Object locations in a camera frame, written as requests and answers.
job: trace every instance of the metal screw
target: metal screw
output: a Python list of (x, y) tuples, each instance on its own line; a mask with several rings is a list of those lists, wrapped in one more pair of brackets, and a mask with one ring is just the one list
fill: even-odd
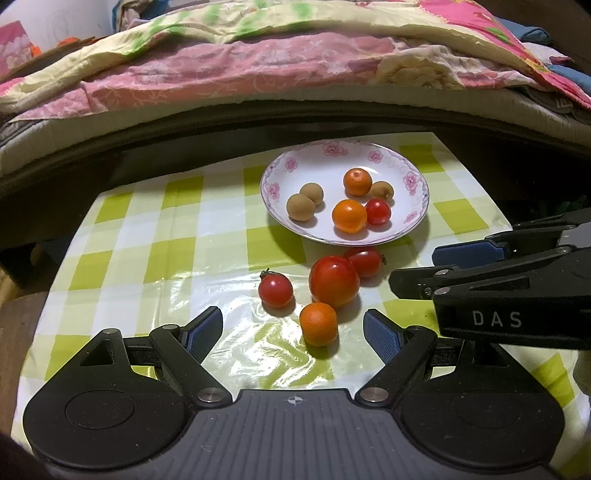
[(368, 387), (364, 388), (360, 393), (361, 398), (371, 403), (381, 403), (388, 399), (390, 394), (388, 390), (384, 390), (380, 387)]
[(434, 295), (445, 295), (450, 290), (451, 290), (450, 287), (441, 287), (441, 288), (438, 288), (437, 290), (435, 290)]
[(200, 390), (197, 394), (197, 398), (206, 403), (217, 403), (224, 399), (224, 393), (221, 388), (207, 387)]

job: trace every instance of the orange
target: orange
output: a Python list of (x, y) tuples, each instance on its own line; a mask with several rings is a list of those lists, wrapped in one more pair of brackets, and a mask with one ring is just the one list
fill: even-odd
[(365, 207), (355, 200), (341, 200), (333, 209), (335, 227), (346, 233), (359, 232), (368, 221)]
[(356, 197), (367, 195), (371, 184), (371, 175), (362, 168), (352, 168), (343, 177), (345, 191)]
[(312, 346), (326, 346), (339, 334), (336, 312), (327, 303), (310, 303), (300, 313), (301, 332)]

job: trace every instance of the pink blanket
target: pink blanket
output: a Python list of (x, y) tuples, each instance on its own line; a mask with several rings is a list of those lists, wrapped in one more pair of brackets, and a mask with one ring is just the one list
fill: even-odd
[(449, 24), (475, 30), (496, 45), (509, 50), (525, 60), (531, 68), (531, 77), (538, 83), (550, 87), (552, 90), (558, 90), (579, 105), (591, 109), (589, 95), (574, 82), (546, 68), (544, 63), (528, 51), (523, 43), (477, 2), (473, 0), (420, 0), (420, 5), (427, 12), (444, 18)]
[(322, 32), (253, 43), (181, 44), (82, 81), (16, 119), (93, 113), (327, 85), (439, 89), (530, 85), (532, 78), (423, 40)]

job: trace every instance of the plate rim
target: plate rim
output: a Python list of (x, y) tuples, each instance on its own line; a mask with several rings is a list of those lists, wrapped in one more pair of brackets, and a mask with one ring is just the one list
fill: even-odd
[[(329, 240), (326, 238), (321, 238), (315, 235), (311, 235), (309, 233), (307, 233), (304, 229), (298, 228), (294, 225), (289, 225), (286, 224), (283, 219), (278, 218), (277, 215), (275, 215), (273, 209), (271, 208), (271, 205), (269, 204), (268, 200), (265, 198), (265, 195), (263, 194), (264, 189), (263, 189), (263, 184), (264, 181), (271, 175), (271, 172), (273, 170), (273, 168), (275, 167), (275, 163), (278, 162), (278, 160), (281, 158), (282, 155), (293, 151), (293, 150), (303, 150), (303, 148), (305, 147), (310, 147), (310, 146), (314, 146), (314, 145), (319, 145), (319, 144), (324, 144), (327, 142), (347, 142), (347, 143), (355, 143), (355, 144), (360, 144), (360, 145), (364, 145), (366, 147), (378, 147), (378, 148), (383, 148), (384, 150), (387, 150), (388, 152), (390, 152), (391, 154), (393, 154), (395, 157), (399, 157), (403, 162), (405, 162), (411, 170), (413, 170), (415, 173), (417, 173), (418, 175), (420, 175), (421, 179), (423, 180), (423, 195), (424, 195), (424, 199), (423, 199), (423, 205), (421, 206), (421, 213), (419, 214), (418, 218), (416, 221), (414, 221), (410, 226), (408, 226), (407, 228), (399, 231), (397, 234), (391, 236), (391, 237), (387, 237), (383, 240), (378, 240), (378, 241), (363, 241), (363, 240), (358, 240), (358, 241), (347, 241), (347, 240)], [(299, 145), (292, 145), (290, 147), (287, 147), (287, 150), (281, 152), (281, 154), (279, 154), (278, 156), (276, 156), (272, 162), (270, 162), (265, 171), (263, 172), (262, 176), (261, 176), (261, 181), (259, 182), (259, 193), (261, 195), (261, 199), (263, 201), (263, 203), (265, 204), (265, 208), (267, 209), (267, 212), (275, 219), (275, 221), (277, 223), (279, 223), (280, 225), (282, 225), (283, 227), (287, 228), (290, 232), (295, 233), (296, 235), (299, 235), (303, 238), (307, 238), (308, 240), (313, 240), (314, 242), (319, 242), (321, 244), (325, 244), (325, 245), (337, 245), (339, 247), (370, 247), (372, 245), (383, 245), (383, 244), (387, 244), (389, 242), (393, 242), (399, 238), (402, 238), (404, 235), (408, 235), (410, 232), (412, 232), (416, 227), (419, 226), (419, 224), (423, 221), (423, 219), (425, 218), (425, 216), (427, 215), (427, 211), (429, 208), (429, 204), (431, 203), (431, 195), (429, 192), (429, 186), (427, 184), (427, 179), (424, 177), (424, 175), (419, 171), (419, 169), (417, 168), (417, 166), (412, 163), (409, 159), (407, 159), (406, 157), (404, 157), (403, 155), (401, 155), (398, 152), (395, 152), (394, 150), (392, 150), (391, 148), (388, 147), (384, 147), (383, 145), (379, 145), (373, 142), (366, 142), (364, 140), (353, 140), (350, 138), (327, 138), (324, 140), (315, 140), (312, 142), (307, 142), (304, 144), (299, 144)]]

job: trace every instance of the crosshair mark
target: crosshair mark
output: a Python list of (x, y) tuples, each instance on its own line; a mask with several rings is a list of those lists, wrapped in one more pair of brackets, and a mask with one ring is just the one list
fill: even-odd
[(299, 405), (300, 403), (302, 403), (303, 401), (306, 401), (306, 399), (299, 397), (298, 395), (293, 395), (292, 397), (287, 398), (285, 401), (289, 402), (291, 405), (293, 405), (295, 407), (295, 406)]

